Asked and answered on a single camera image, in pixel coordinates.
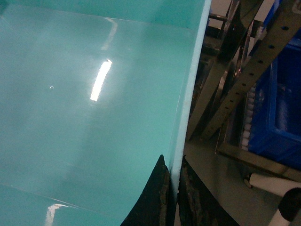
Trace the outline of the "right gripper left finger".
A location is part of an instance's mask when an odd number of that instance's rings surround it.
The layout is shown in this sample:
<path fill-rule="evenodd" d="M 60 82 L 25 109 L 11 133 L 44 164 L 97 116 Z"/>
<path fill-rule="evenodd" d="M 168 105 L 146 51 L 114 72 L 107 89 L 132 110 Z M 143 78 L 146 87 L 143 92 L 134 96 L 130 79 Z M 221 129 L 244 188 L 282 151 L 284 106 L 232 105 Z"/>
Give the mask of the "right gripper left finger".
<path fill-rule="evenodd" d="M 165 226 L 169 197 L 170 173 L 160 155 L 134 207 L 122 226 Z"/>

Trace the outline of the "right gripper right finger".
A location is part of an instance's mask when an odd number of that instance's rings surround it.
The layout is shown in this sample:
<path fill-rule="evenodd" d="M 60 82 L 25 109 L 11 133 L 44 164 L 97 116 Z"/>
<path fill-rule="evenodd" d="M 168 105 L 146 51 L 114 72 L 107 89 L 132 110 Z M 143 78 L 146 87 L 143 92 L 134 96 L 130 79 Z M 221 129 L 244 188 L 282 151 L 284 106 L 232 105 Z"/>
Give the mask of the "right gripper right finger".
<path fill-rule="evenodd" d="M 182 159 L 177 202 L 182 226 L 238 225 L 211 194 L 185 158 Z"/>

